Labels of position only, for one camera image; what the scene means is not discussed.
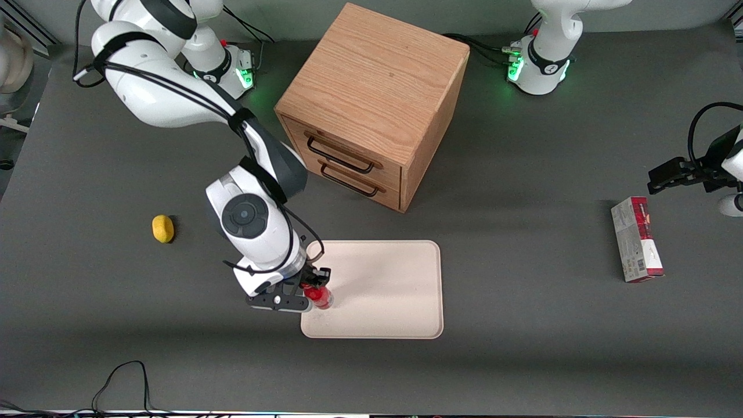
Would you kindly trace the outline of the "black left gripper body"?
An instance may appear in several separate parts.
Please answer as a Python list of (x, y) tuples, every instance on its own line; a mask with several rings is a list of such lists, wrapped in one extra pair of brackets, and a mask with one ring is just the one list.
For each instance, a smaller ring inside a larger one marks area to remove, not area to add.
[(707, 193), (722, 188), (738, 188), (737, 180), (732, 174), (722, 167), (723, 161), (734, 148), (740, 129), (732, 129), (713, 140), (708, 151), (701, 158), (694, 154), (694, 135), (690, 134), (690, 161), (704, 178), (702, 180)]

